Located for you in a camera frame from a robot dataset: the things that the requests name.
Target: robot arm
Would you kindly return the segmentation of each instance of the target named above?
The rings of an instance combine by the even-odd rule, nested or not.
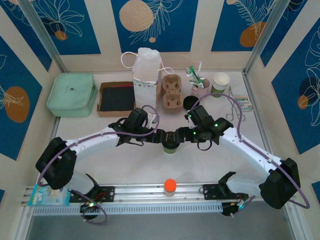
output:
[[[74,167],[76,160],[81,161],[91,153],[130,143],[132,138],[139,142],[162,143],[164,146],[173,145],[176,147],[184,142],[199,144],[210,141],[237,153],[247,160],[261,176],[261,178],[252,179],[248,176],[239,177],[238,174],[234,175],[234,172],[227,173],[227,177],[219,181],[219,185],[221,185],[219,187],[221,187],[221,190],[223,189],[223,192],[229,191],[253,195],[260,193],[269,205],[277,209],[281,208],[296,193],[295,187],[271,163],[271,160],[273,160],[278,165],[281,165],[300,186],[297,164],[293,160],[288,158],[283,161],[241,136],[242,140],[246,140],[269,156],[268,160],[263,158],[238,138],[237,130],[230,122],[224,118],[214,120],[203,106],[198,106],[189,111],[185,118],[188,120],[190,127],[180,127],[174,132],[165,132],[162,129],[157,129],[155,132],[148,134],[153,129],[145,126],[150,126],[152,118],[144,110],[136,108],[128,118],[120,119],[102,131],[89,136],[67,141],[63,141],[60,137],[54,138],[36,163],[36,168],[39,172],[42,172],[57,153],[66,146],[72,145],[70,149],[62,153],[50,165],[44,174],[44,178],[54,190],[68,187],[89,196],[97,183],[89,175],[74,171]]]

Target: white tabletop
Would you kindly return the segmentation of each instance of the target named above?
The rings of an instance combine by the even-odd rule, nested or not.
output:
[[[190,95],[191,84],[185,71],[177,70],[175,73],[182,78],[183,96]],[[247,93],[241,72],[225,73],[230,76],[233,94]],[[202,71],[201,75],[211,81],[214,72]],[[100,87],[104,82],[131,81],[132,74],[129,71],[95,74],[94,80]],[[98,132],[108,124],[116,122],[119,117],[98,116],[96,106],[99,98],[98,93],[90,116],[62,117],[56,136],[63,140],[76,139]],[[213,119],[226,118],[226,114],[231,113],[231,104],[226,97],[207,97],[201,104]],[[184,118],[184,109],[176,114],[165,113],[161,100],[157,110],[160,115],[160,129],[174,131],[179,127],[188,126]],[[244,114],[246,120],[241,125],[241,132],[263,147],[254,113],[251,111]],[[232,123],[234,126],[238,123],[236,116]],[[112,149],[102,149],[77,163],[75,167],[79,172],[90,174],[99,184],[155,184],[163,183],[168,178],[175,179],[178,183],[217,182],[229,171],[237,172],[248,168],[250,166],[229,149],[213,144],[210,150],[200,151],[196,144],[189,142],[181,144],[174,154],[165,153],[161,144],[145,143],[143,147],[123,144]]]

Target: cardboard cup holder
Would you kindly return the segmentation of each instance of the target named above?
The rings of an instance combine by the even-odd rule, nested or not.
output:
[[[178,113],[183,108],[183,96],[181,94],[181,77],[177,74],[169,74],[162,78],[163,106],[167,113]]]

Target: mint green case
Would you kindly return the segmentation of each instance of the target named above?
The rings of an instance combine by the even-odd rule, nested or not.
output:
[[[86,117],[97,92],[92,74],[61,73],[55,78],[46,106],[57,117]]]

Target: white wall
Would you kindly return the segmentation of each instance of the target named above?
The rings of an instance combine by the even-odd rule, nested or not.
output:
[[[186,66],[197,66],[201,60],[203,69],[242,70],[244,68],[251,51],[211,52],[224,1],[198,1],[191,52],[161,53],[166,67],[185,69]],[[111,1],[85,0],[85,4],[101,54],[61,56],[67,70],[70,72],[127,71],[128,69],[124,68],[120,62],[122,53]]]
[[[0,207],[0,239],[6,240],[9,238],[26,186],[35,183],[35,164],[49,141],[54,117],[47,109],[46,102],[59,71],[55,64],[52,64],[49,72],[45,70],[1,7],[0,22],[0,36],[42,86],[17,161],[0,154],[0,189],[5,190]]]
[[[271,82],[318,20],[319,13],[319,0],[308,0],[267,66],[264,67],[259,59],[249,73],[262,122],[274,153],[283,159],[292,158],[298,164],[301,188],[311,204],[311,209],[299,208],[299,211],[305,217],[305,224],[310,231],[306,234],[315,240],[320,236],[320,205],[311,183],[320,181],[320,145],[298,154]]]

